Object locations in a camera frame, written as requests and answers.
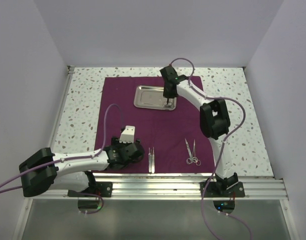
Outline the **steel ring-handled scissors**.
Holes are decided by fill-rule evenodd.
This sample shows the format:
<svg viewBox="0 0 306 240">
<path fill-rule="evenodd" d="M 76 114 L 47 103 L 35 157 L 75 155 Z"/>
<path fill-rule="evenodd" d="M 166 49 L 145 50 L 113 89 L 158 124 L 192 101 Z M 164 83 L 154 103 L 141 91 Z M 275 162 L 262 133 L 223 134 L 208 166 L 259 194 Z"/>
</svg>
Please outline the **steel ring-handled scissors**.
<svg viewBox="0 0 306 240">
<path fill-rule="evenodd" d="M 188 158 L 186 159 L 186 163 L 188 165 L 190 165 L 192 163 L 195 163 L 196 159 L 195 159 L 195 157 L 192 154 L 192 151 L 190 149 L 190 146 L 189 146 L 189 143 L 188 143 L 187 139 L 185 138 L 184 140 L 185 140 L 185 145 L 186 145 L 186 149 L 187 149 L 187 152 L 188 152 Z"/>
</svg>

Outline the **purple cloth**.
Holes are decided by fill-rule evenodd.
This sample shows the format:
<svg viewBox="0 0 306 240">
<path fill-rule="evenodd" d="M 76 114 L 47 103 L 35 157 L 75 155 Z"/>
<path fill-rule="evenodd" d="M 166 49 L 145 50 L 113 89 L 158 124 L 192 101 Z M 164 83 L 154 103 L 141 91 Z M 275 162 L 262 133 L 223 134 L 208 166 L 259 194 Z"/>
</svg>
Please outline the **purple cloth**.
<svg viewBox="0 0 306 240">
<path fill-rule="evenodd" d="M 119 137 L 122 124 L 135 126 L 135 138 L 145 151 L 154 147 L 155 173 L 211 173 L 214 157 L 210 141 L 200 129 L 199 111 L 183 97 L 176 100 L 175 110 L 155 110 L 134 106 L 138 86 L 163 86 L 161 77 L 107 77 L 104 80 L 95 149 L 109 146 L 112 137 Z M 201 165 L 187 164 L 195 140 L 196 156 Z"/>
</svg>

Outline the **steel scalpel handle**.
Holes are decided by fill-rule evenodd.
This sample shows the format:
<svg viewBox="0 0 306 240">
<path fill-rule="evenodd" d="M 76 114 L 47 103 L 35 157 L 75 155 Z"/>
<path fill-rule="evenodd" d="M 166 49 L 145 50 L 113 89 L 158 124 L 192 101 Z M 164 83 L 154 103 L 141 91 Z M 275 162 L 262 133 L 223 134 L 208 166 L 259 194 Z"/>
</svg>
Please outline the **steel scalpel handle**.
<svg viewBox="0 0 306 240">
<path fill-rule="evenodd" d="M 152 153 L 151 153 L 151 173 L 155 173 L 155 148 L 152 148 Z"/>
<path fill-rule="evenodd" d="M 152 149 L 148 148 L 148 171 L 151 174 L 152 173 L 152 163 L 153 163 L 153 152 Z"/>
</svg>

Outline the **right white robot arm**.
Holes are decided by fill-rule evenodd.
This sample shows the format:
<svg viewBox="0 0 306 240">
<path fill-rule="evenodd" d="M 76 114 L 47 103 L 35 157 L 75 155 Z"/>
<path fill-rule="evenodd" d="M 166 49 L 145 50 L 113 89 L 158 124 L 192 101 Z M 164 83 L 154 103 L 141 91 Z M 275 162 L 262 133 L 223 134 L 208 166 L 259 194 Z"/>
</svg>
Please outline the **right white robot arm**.
<svg viewBox="0 0 306 240">
<path fill-rule="evenodd" d="M 179 75 L 171 65 L 162 68 L 160 73 L 164 81 L 165 98 L 183 97 L 199 110 L 199 126 L 203 135 L 210 141 L 215 163 L 215 182 L 209 183 L 206 190 L 216 191 L 220 196 L 228 196 L 239 180 L 233 170 L 230 151 L 223 146 L 226 142 L 220 139 L 227 136 L 231 126 L 226 101 L 207 96 L 189 77 Z"/>
</svg>

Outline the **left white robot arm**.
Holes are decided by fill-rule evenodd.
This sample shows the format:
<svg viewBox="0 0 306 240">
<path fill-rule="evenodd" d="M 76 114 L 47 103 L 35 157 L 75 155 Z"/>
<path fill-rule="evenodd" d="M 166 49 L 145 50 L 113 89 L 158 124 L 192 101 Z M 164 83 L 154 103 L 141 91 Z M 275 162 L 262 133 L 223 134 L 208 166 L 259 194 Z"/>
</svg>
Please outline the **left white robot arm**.
<svg viewBox="0 0 306 240">
<path fill-rule="evenodd" d="M 19 165 L 23 195 L 30 198 L 48 190 L 70 190 L 89 197 L 97 190 L 93 171 L 121 170 L 140 162 L 144 155 L 140 140 L 122 143 L 117 137 L 91 152 L 61 154 L 45 147 Z"/>
</svg>

